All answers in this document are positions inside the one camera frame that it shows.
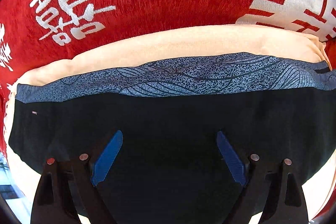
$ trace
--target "metal rivet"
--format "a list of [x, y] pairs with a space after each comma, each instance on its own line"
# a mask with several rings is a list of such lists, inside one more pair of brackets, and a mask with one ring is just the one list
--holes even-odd
[[285, 164], [287, 165], [291, 165], [292, 164], [292, 161], [290, 159], [285, 159]]
[[80, 160], [87, 160], [88, 157], [89, 157], [88, 154], [81, 154], [81, 155], [79, 156], [79, 159], [80, 159]]
[[254, 160], [254, 161], [258, 161], [260, 159], [260, 157], [257, 154], [252, 154], [251, 159]]
[[47, 159], [47, 164], [51, 165], [55, 162], [55, 159], [54, 158], [49, 158]]

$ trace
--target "black fabric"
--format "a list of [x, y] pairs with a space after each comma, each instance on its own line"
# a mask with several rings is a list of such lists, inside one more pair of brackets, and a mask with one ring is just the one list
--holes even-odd
[[319, 73], [319, 74], [323, 74], [323, 73], [330, 72], [330, 69], [329, 69], [329, 67], [324, 68], [324, 69], [316, 69], [315, 72]]
[[221, 160], [218, 130], [260, 158], [290, 158], [303, 184], [336, 148], [335, 110], [336, 90], [314, 88], [169, 98], [105, 93], [61, 103], [16, 100], [9, 145], [41, 173], [47, 158], [62, 161], [87, 153], [107, 132], [119, 129], [123, 146], [97, 186], [115, 220], [212, 224], [225, 219], [241, 192]]

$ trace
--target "black mount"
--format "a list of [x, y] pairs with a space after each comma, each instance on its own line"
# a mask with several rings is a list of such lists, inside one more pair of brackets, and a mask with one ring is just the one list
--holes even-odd
[[[94, 163], [113, 135], [106, 136], [85, 160], [80, 160], [78, 155], [70, 161], [45, 164], [33, 203], [31, 224], [80, 223], [68, 181], [76, 183], [91, 224], [117, 224], [90, 180]], [[245, 165], [248, 183], [223, 224], [248, 224], [263, 192], [268, 192], [268, 197], [259, 223], [308, 224], [305, 196], [295, 179], [295, 163], [253, 160], [239, 148], [234, 149]]]

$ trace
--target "blue patterned fabric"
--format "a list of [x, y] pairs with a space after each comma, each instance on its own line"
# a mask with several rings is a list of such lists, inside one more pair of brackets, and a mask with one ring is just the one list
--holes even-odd
[[171, 97], [302, 87], [333, 90], [336, 87], [336, 72], [318, 72], [327, 67], [325, 61], [308, 63], [246, 52], [180, 57], [138, 67], [74, 75], [44, 86], [18, 85], [16, 99], [31, 103], [63, 102], [107, 92], [140, 97]]

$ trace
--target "red fabric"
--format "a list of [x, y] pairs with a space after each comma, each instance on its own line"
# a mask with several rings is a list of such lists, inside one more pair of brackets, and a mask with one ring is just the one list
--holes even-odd
[[336, 40], [332, 39], [326, 42], [327, 46], [325, 47], [325, 53], [327, 54], [331, 67], [336, 68]]

